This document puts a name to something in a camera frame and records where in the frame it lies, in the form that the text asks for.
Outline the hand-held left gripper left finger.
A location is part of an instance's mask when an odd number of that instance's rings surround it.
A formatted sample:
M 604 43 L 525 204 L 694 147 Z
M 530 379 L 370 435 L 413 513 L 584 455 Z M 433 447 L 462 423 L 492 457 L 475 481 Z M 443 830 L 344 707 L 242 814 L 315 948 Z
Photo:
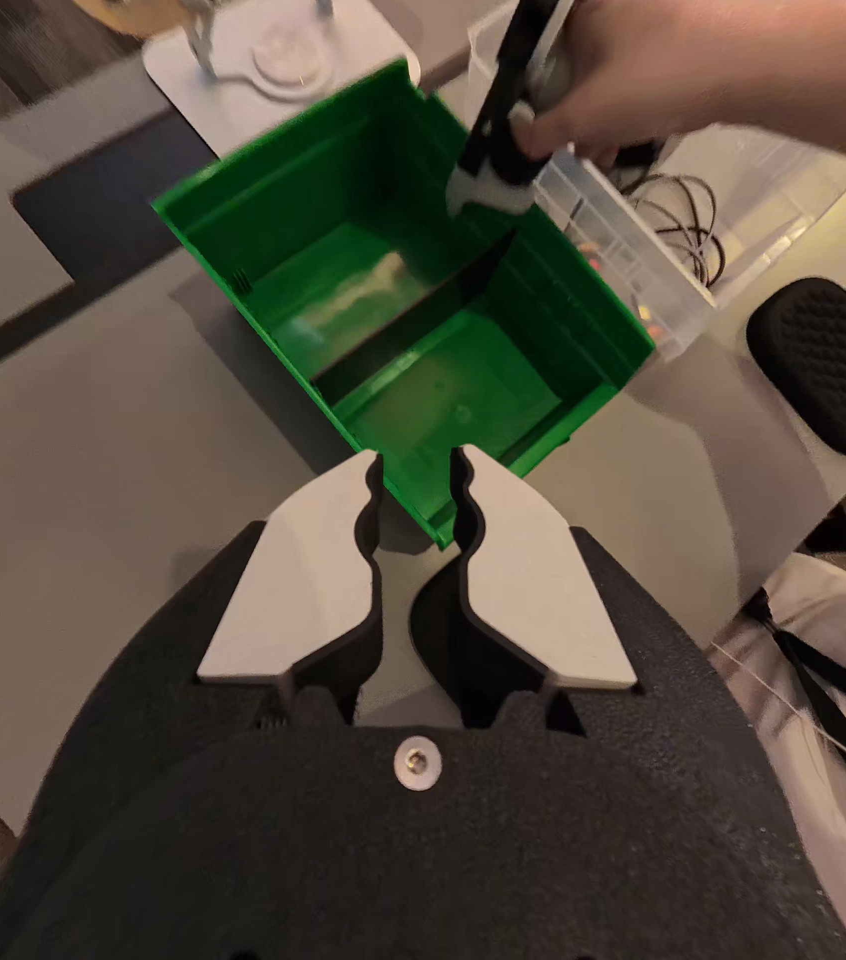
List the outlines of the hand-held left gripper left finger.
M 381 466 L 377 452 L 359 452 L 273 510 L 198 666 L 202 682 L 286 683 L 369 618 L 374 547 L 357 543 L 357 522 Z

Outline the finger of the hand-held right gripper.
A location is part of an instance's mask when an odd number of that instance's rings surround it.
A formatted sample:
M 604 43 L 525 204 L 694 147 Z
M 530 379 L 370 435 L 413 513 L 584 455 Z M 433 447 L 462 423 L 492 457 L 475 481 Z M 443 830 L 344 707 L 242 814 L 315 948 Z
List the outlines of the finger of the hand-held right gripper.
M 451 218 L 467 206 L 497 210 L 510 215 L 523 215 L 535 199 L 535 181 L 512 184 L 504 180 L 485 159 L 476 174 L 458 164 L 453 167 L 446 186 L 446 209 Z

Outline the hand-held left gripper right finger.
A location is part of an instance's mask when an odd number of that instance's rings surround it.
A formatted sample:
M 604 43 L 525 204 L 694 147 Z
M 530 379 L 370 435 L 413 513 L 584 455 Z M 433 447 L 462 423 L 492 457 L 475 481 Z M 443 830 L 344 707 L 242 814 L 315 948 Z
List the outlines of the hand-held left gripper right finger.
M 632 690 L 635 669 L 560 511 L 474 444 L 452 452 L 451 493 L 468 683 Z

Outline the green plastic bin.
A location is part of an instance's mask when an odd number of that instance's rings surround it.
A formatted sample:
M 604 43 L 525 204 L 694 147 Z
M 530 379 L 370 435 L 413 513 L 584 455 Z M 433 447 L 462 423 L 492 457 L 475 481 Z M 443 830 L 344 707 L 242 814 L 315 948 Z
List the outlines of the green plastic bin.
M 402 61 L 309 106 L 158 198 L 154 210 L 441 548 L 451 451 L 519 477 L 628 384 L 650 336 L 549 216 L 444 190 L 466 138 Z M 486 291 L 345 398 L 321 369 L 518 229 Z

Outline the clear plastic bin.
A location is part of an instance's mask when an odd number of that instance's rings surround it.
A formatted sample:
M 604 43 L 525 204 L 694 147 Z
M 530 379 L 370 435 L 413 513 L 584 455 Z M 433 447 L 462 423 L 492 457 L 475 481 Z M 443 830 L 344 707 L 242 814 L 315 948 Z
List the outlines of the clear plastic bin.
M 535 182 L 537 205 L 668 359 L 845 193 L 845 157 L 733 126 L 624 148 L 607 172 L 562 150 Z

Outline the person's right hand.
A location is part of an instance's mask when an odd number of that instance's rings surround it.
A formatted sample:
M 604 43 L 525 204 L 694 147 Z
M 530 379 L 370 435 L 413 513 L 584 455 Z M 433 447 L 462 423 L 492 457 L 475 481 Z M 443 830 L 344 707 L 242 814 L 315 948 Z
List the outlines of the person's right hand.
M 520 153 L 570 147 L 608 170 L 624 148 L 694 133 L 715 121 L 709 74 L 694 58 L 709 37 L 710 2 L 582 2 L 568 19 L 572 81 L 533 121 L 513 121 Z

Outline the black bin divider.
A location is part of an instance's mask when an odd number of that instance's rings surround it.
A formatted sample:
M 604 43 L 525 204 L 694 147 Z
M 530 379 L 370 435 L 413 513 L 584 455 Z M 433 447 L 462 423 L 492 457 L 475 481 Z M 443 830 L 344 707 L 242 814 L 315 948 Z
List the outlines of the black bin divider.
M 406 354 L 486 291 L 517 235 L 518 229 L 513 227 L 463 268 L 320 370 L 311 381 L 314 389 L 325 402 L 334 404 Z

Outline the white stand base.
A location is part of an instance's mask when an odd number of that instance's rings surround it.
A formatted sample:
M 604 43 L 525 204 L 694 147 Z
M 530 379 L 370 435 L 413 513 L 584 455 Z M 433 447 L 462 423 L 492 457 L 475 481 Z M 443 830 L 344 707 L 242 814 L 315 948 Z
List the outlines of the white stand base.
M 143 45 L 143 65 L 217 157 L 313 103 L 417 55 L 372 2 L 246 1 Z

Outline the instruction sheet on wooden stand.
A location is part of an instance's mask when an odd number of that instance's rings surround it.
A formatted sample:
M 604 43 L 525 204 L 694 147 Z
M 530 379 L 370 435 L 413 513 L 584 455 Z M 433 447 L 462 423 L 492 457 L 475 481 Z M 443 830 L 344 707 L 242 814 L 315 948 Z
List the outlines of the instruction sheet on wooden stand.
M 81 12 L 114 33 L 149 40 L 183 27 L 190 10 L 180 1 L 73 1 Z

